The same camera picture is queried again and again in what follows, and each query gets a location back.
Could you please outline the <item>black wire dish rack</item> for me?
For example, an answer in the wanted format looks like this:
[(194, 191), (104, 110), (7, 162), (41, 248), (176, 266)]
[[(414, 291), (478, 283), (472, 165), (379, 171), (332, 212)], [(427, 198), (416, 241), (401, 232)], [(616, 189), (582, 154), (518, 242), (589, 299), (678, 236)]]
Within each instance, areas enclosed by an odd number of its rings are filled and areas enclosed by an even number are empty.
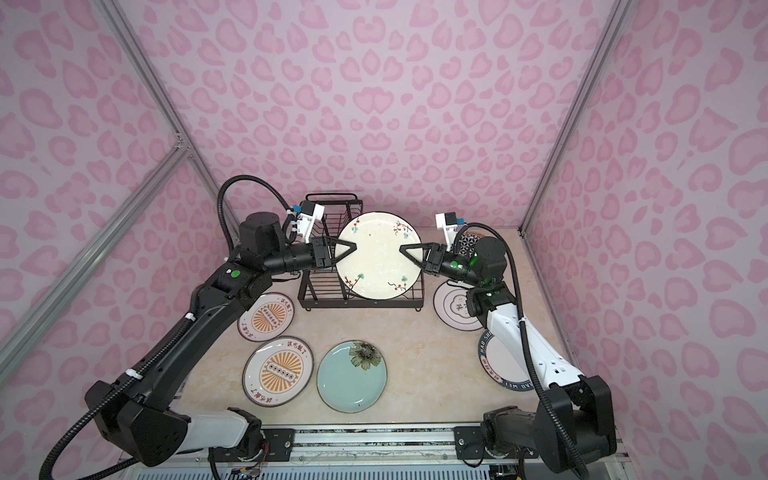
[[(309, 193), (302, 201), (305, 202), (324, 207), (322, 219), (313, 224), (313, 238), (336, 238), (344, 227), (364, 213), (363, 200), (351, 192)], [(297, 298), (307, 311), (330, 308), (412, 308), (420, 312), (424, 307), (424, 280), (419, 275), (413, 287), (394, 299), (371, 300), (354, 293), (338, 276), (335, 267), (318, 271), (305, 270), (302, 272)]]

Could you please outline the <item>cream plate red berries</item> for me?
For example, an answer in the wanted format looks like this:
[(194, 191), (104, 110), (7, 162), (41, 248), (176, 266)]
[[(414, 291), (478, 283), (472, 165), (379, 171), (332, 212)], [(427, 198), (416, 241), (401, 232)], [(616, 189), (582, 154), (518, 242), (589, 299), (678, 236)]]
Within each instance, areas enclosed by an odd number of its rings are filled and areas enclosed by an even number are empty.
[(389, 300), (413, 287), (421, 270), (399, 253), (399, 246), (420, 243), (417, 230), (387, 212), (364, 213), (343, 228), (338, 238), (357, 244), (344, 260), (336, 260), (338, 276), (366, 299)]

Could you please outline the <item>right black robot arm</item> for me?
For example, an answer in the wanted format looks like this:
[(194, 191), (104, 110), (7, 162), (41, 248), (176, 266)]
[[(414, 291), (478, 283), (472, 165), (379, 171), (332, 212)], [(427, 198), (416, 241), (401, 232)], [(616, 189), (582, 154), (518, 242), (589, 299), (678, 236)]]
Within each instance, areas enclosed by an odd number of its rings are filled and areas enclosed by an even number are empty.
[(469, 313), (521, 365), (538, 398), (533, 412), (509, 406), (487, 412), (485, 449), (520, 456), (533, 450), (553, 473), (588, 479), (589, 464), (617, 451), (612, 392), (566, 360), (525, 314), (514, 257), (498, 236), (483, 237), (470, 257), (439, 243), (405, 244), (400, 253), (424, 273), (468, 285)]

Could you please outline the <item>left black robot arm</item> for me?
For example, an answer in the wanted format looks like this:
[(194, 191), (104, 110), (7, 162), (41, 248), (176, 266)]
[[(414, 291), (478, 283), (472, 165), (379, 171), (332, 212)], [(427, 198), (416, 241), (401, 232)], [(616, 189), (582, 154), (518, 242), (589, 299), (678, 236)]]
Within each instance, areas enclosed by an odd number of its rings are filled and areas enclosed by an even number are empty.
[(131, 369), (112, 383), (99, 381), (86, 393), (102, 437), (136, 462), (157, 466), (179, 452), (230, 449), (242, 459), (265, 446), (260, 420), (243, 409), (187, 415), (171, 403), (203, 355), (246, 313), (277, 275), (334, 266), (356, 251), (353, 242), (320, 236), (289, 242), (279, 217), (249, 215), (239, 226), (224, 263), (191, 295), (188, 312)]

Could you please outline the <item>navy geometric pattern plate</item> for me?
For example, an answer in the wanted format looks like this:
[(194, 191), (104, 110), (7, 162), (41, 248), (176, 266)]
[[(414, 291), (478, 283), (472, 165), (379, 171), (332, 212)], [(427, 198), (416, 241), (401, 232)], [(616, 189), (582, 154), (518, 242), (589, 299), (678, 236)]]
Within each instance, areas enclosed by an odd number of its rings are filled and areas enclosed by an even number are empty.
[(482, 238), (484, 238), (484, 235), (481, 233), (465, 232), (454, 249), (455, 253), (459, 256), (471, 258), (474, 255), (477, 242)]

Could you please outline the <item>white plate blue clover outline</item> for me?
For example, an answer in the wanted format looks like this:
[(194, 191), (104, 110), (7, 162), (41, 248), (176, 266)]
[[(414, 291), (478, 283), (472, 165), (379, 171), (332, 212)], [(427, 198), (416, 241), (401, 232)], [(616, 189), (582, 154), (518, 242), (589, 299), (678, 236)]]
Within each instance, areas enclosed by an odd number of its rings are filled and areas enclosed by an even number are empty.
[(439, 319), (448, 327), (463, 332), (482, 329), (480, 321), (469, 313), (466, 294), (469, 285), (447, 280), (435, 291), (433, 307)]

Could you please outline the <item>small orange sunburst plate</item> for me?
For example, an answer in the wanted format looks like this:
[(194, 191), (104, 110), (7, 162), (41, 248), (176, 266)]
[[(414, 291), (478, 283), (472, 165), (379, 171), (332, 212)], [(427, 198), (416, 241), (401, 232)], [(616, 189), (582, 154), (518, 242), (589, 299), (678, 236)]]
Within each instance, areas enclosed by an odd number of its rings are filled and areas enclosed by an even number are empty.
[(295, 318), (293, 301), (282, 293), (265, 293), (237, 321), (239, 334), (251, 342), (279, 337)]

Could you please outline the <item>white plate dark lettered rim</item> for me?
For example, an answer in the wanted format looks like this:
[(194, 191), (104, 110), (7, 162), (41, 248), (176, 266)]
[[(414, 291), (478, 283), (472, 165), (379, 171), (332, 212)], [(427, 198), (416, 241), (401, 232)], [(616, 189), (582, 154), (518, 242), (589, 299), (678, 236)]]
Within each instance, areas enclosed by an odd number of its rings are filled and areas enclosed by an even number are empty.
[(479, 339), (478, 359), (486, 374), (499, 386), (515, 392), (534, 389), (527, 371), (490, 331), (485, 331)]

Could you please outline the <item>large orange sunburst plate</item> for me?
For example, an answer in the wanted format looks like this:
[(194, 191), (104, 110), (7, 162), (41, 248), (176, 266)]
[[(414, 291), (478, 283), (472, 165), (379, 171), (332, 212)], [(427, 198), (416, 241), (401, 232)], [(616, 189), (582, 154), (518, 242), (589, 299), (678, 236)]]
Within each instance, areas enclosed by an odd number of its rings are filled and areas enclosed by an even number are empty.
[(243, 390), (258, 406), (282, 406), (306, 388), (313, 370), (314, 355), (308, 343), (297, 337), (278, 337), (249, 357), (242, 374)]

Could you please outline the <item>teal plate with flower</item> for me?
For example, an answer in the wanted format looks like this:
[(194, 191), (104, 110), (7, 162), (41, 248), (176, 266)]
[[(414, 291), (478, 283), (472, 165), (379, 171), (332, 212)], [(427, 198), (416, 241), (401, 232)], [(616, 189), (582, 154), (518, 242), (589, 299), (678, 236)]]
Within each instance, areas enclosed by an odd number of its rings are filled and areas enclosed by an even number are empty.
[(362, 340), (342, 342), (323, 358), (317, 390), (332, 410), (356, 414), (373, 406), (387, 384), (387, 365), (381, 351)]

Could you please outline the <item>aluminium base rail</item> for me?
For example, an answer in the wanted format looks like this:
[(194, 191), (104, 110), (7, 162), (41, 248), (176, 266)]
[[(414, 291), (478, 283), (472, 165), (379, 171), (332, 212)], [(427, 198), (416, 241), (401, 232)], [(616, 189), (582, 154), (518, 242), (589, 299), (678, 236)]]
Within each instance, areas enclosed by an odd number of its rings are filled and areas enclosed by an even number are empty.
[(482, 451), (473, 423), (283, 425), (268, 429), (266, 461), (205, 451), (158, 467), (140, 464), (121, 479), (553, 479), (531, 449)]

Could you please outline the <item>right aluminium corner post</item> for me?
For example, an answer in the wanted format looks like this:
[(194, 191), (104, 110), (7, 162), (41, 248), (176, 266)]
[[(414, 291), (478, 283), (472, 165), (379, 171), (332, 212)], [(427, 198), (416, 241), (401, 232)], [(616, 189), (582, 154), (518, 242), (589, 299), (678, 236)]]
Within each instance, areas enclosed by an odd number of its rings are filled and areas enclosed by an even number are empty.
[(545, 168), (536, 185), (530, 205), (523, 216), (522, 223), (518, 230), (522, 238), (525, 238), (533, 229), (533, 222), (538, 210), (544, 202), (544, 195), (553, 180), (558, 165), (565, 156), (569, 142), (577, 132), (581, 118), (587, 110), (595, 90), (599, 86), (601, 77), (604, 74), (611, 55), (618, 45), (627, 24), (631, 21), (632, 16), (634, 15), (636, 4), (636, 1), (630, 0), (613, 2), (606, 24), (598, 37), (595, 50), (593, 51), (589, 62), (586, 64), (579, 83), (577, 84), (574, 97), (569, 104), (567, 115), (563, 120), (558, 136), (556, 137), (550, 155), (547, 158)]

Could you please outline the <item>left aluminium wall frame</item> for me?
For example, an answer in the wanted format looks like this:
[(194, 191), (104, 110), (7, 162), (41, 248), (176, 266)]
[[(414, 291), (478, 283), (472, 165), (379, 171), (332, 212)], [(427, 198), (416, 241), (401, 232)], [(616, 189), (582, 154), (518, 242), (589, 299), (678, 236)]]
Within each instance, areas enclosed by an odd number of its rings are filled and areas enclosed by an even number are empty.
[(189, 164), (211, 196), (218, 184), (206, 165), (193, 137), (184, 125), (180, 112), (162, 84), (160, 75), (149, 60), (139, 36), (118, 1), (94, 1), (92, 5), (102, 14), (107, 26), (116, 36), (127, 59), (147, 89), (162, 118), (170, 127), (176, 143), (139, 184), (105, 226), (74, 257), (61, 276), (48, 288), (39, 303), (25, 313), (21, 325), (1, 347), (1, 384), (6, 385), (26, 359), (42, 342), (63, 310), (82, 291), (95, 271), (115, 250), (119, 242), (146, 211), (176, 170)]

